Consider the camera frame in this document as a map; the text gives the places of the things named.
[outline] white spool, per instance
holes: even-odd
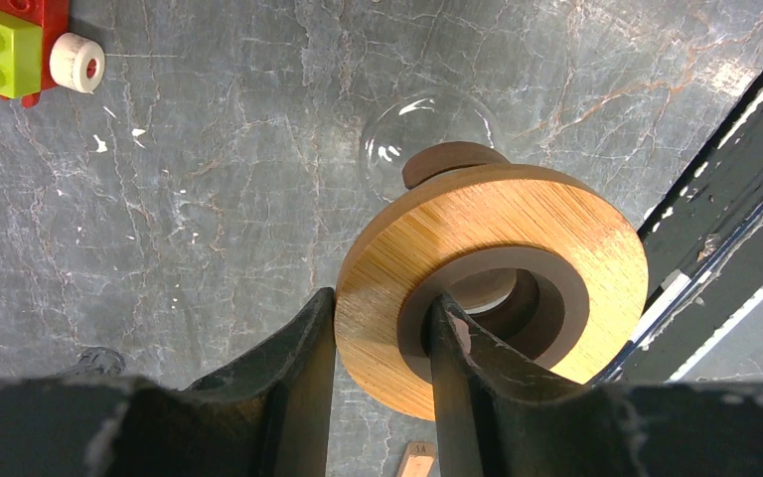
[[[51,78],[77,92],[93,92],[100,84],[105,66],[100,45],[74,33],[61,35],[51,50]]]

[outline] wooden stick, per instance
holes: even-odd
[[[427,477],[435,454],[431,442],[408,442],[396,477]]]

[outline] brown rubber ring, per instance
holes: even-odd
[[[411,190],[445,172],[488,164],[509,164],[494,149],[472,142],[444,142],[417,152],[402,168],[402,182]]]
[[[497,268],[528,270],[539,287],[539,306],[530,322],[504,341],[548,369],[577,344],[589,318],[586,284],[563,258],[529,246],[499,246],[460,256],[428,275],[411,291],[399,311],[396,329],[399,352],[408,367],[431,382],[431,363],[422,347],[425,313],[431,302],[461,277]],[[508,316],[517,301],[506,300],[495,316]]]

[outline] black metal frame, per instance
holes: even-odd
[[[649,304],[672,272],[691,283],[647,331],[657,335],[653,345],[643,350],[631,343],[608,370],[611,379],[667,380],[762,287],[760,94],[763,73],[639,229],[649,264]],[[748,108],[755,109],[737,125]]]
[[[430,318],[443,477],[763,477],[763,385],[588,387],[537,366],[448,296]]]

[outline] clear plastic dome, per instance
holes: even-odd
[[[406,192],[402,168],[416,153],[442,142],[468,141],[502,149],[496,118],[479,100],[432,88],[406,97],[367,124],[360,164],[370,189],[386,202]]]

